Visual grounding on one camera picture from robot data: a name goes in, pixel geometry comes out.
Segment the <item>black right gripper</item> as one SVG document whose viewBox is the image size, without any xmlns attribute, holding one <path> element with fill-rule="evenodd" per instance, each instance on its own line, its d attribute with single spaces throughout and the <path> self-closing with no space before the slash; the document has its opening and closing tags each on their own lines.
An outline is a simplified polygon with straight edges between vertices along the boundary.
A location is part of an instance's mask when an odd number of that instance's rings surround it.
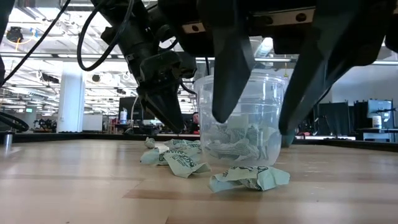
<svg viewBox="0 0 398 224">
<path fill-rule="evenodd" d="M 297 54 L 304 42 L 284 96 L 282 135 L 294 130 L 349 69 L 372 64 L 387 31 L 387 0 L 315 5 L 315 0 L 158 2 L 184 51 L 215 57 L 212 114 L 219 123 L 229 118 L 251 76 L 249 37 L 272 38 L 277 54 Z"/>
</svg>

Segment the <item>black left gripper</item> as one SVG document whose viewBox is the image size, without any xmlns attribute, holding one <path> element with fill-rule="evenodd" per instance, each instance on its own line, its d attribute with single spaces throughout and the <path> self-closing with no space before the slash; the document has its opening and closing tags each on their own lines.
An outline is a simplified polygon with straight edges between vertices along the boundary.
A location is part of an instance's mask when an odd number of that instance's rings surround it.
<svg viewBox="0 0 398 224">
<path fill-rule="evenodd" d="M 137 93 L 142 107 L 174 133 L 181 133 L 185 127 L 178 101 L 180 85 L 175 74 L 181 62 L 178 53 L 169 50 L 136 58 Z"/>
</svg>

